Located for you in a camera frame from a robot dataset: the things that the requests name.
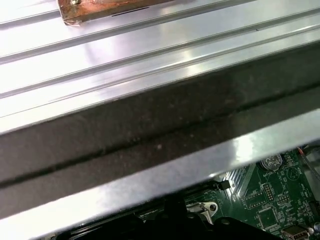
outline dark gap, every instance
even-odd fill
[[[199,121],[191,122],[191,123],[189,123],[187,125],[172,129],[172,130],[170,130],[170,131],[168,131],[166,133],[160,133],[160,134],[157,134],[157,135],[146,137],[143,140],[132,142],[132,143],[121,144],[121,145],[118,145],[118,146],[114,147],[111,150],[108,150],[108,151],[106,151],[105,149],[100,149],[97,152],[92,152],[92,153],[84,155],[84,156],[82,156],[80,158],[70,159],[70,160],[67,160],[67,161],[65,161],[63,163],[56,164],[54,166],[50,166],[50,167],[47,167],[47,168],[44,168],[44,169],[40,169],[38,171],[34,171],[34,172],[31,172],[31,173],[28,173],[28,174],[24,174],[24,175],[21,175],[21,176],[17,176],[15,178],[11,178],[11,179],[2,181],[2,182],[0,182],[0,189],[7,188],[7,187],[9,187],[11,185],[16,185],[16,184],[19,184],[19,183],[22,183],[24,181],[28,181],[28,180],[31,180],[31,179],[34,179],[34,178],[42,177],[42,176],[45,176],[47,174],[51,174],[53,172],[56,172],[56,171],[71,167],[73,165],[81,164],[81,163],[90,161],[92,159],[95,159],[95,158],[98,158],[98,157],[102,157],[102,156],[105,156],[105,155],[120,151],[120,150],[125,149],[125,148],[131,148],[131,147],[134,147],[134,146],[137,146],[137,145],[140,145],[140,144],[144,144],[144,143],[149,142],[151,140],[157,139],[157,138],[159,138],[159,137],[161,137],[163,135],[168,135],[168,134],[172,134],[174,132],[180,131],[182,129],[191,128],[191,127],[194,127],[194,126],[196,126],[196,125],[198,125],[200,123],[209,124],[210,121],[212,121],[213,119],[215,119],[215,120],[216,119],[223,119],[223,118],[228,117],[231,113],[232,114],[238,114],[240,112],[244,112],[244,111],[247,111],[249,109],[253,109],[253,108],[259,107],[261,105],[265,105],[265,104],[270,103],[270,102],[276,102],[276,101],[281,100],[281,99],[283,99],[285,97],[291,97],[291,96],[294,96],[294,95],[297,95],[297,94],[312,90],[314,88],[320,88],[320,82],[316,82],[316,83],[314,83],[312,85],[308,85],[308,86],[305,86],[305,87],[300,87],[298,89],[295,89],[295,90],[292,90],[292,91],[289,91],[289,92],[284,92],[284,93],[280,93],[278,95],[270,96],[270,97],[267,97],[267,98],[262,99],[262,100],[257,101],[257,102],[248,103],[248,104],[245,104],[244,106],[241,106],[238,109],[235,109],[233,111],[225,111],[225,112],[223,112],[221,114],[218,114],[218,115],[215,115],[213,117],[209,117],[207,119],[203,119],[201,122],[199,122]]]
[[[133,12],[140,11],[140,10],[143,10],[143,9],[148,9],[148,8],[149,8],[149,7],[146,6],[146,7],[138,8],[138,9],[131,10],[131,11],[125,11],[125,12],[121,12],[121,13],[112,15],[111,17],[116,17],[116,16],[123,15],[123,14],[133,13]]]

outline silver metal bar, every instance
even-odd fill
[[[1,105],[9,107],[1,111],[3,117],[0,118],[0,133],[7,133],[83,107],[113,100],[119,96],[145,91],[174,81],[182,81],[200,73],[218,70],[318,41],[320,29],[317,28],[318,25],[314,26],[315,29],[309,26],[297,30],[297,32],[302,31],[300,34],[294,34],[295,31],[287,32],[289,36],[285,38],[276,39],[277,37],[273,36],[273,41],[244,46],[244,49],[237,46],[237,42],[233,42],[237,39],[229,39],[220,44],[230,43],[229,46],[235,48],[223,48],[222,52],[208,53],[206,46],[202,46],[171,53],[172,58],[163,56],[163,58],[149,59],[149,61],[137,62],[134,66],[85,77],[82,81],[71,81],[68,82],[66,89],[64,89],[65,85],[48,86],[1,99]],[[50,102],[50,104],[41,105],[43,102]]]
[[[10,216],[0,220],[2,237],[29,240],[79,226],[314,141],[319,138],[319,119],[320,110],[315,110]]]
[[[0,134],[320,40],[318,0],[175,0],[81,27],[48,17],[51,0],[15,4],[0,21]]]

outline screw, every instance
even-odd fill
[[[214,212],[215,210],[217,210],[217,206],[214,205],[214,204],[211,204],[210,205],[210,210]]]
[[[71,4],[72,5],[77,5],[77,4],[80,4],[81,3],[81,0],[71,0]]]
[[[221,219],[221,223],[224,225],[229,225],[230,222],[227,219]]]

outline capacitor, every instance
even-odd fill
[[[320,233],[320,222],[316,222],[314,225],[313,225],[313,229],[317,232],[317,233]]]
[[[278,171],[282,164],[283,159],[280,154],[267,157],[266,159],[260,161],[260,165],[264,170],[273,172]]]

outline black plastic component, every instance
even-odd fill
[[[218,218],[214,225],[199,214],[187,212],[183,198],[172,195],[163,211],[143,221],[130,215],[77,234],[64,233],[55,240],[279,240],[280,238],[231,217]]]
[[[316,200],[310,201],[309,205],[313,214],[316,216],[320,216],[320,202]]]
[[[225,180],[225,181],[220,181],[220,182],[216,182],[212,185],[212,189],[213,190],[227,190],[229,189],[231,186],[230,186],[230,182],[228,180]]]

